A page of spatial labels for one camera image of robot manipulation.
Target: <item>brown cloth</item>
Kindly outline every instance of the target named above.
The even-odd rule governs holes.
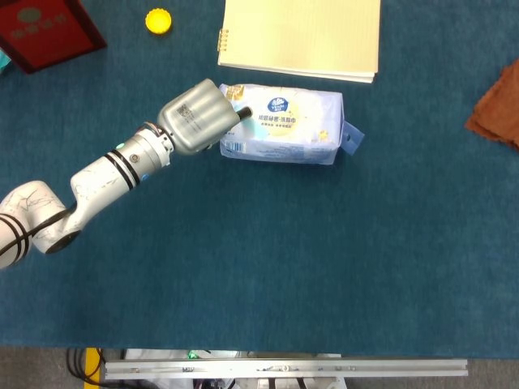
[[[485,138],[519,149],[519,59],[503,69],[465,126]]]

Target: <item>notebook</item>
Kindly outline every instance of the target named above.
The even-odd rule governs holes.
[[[380,0],[226,0],[218,64],[371,83]]]

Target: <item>floor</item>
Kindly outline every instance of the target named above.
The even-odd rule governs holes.
[[[346,384],[349,389],[518,389],[519,361],[470,361],[468,378],[360,378]],[[83,384],[66,370],[62,348],[0,348],[0,388],[80,389]]]

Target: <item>spiral binding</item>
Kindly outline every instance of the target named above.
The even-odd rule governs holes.
[[[227,51],[227,40],[229,39],[229,30],[221,29],[218,33],[218,51]]]

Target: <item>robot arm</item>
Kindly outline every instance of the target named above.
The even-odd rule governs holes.
[[[206,79],[165,105],[157,124],[144,123],[126,142],[76,173],[71,179],[74,207],[66,208],[41,181],[14,189],[0,203],[0,268],[22,259],[32,244],[42,253],[59,251],[103,208],[169,165],[173,151],[204,150],[250,116],[248,108],[234,112]]]

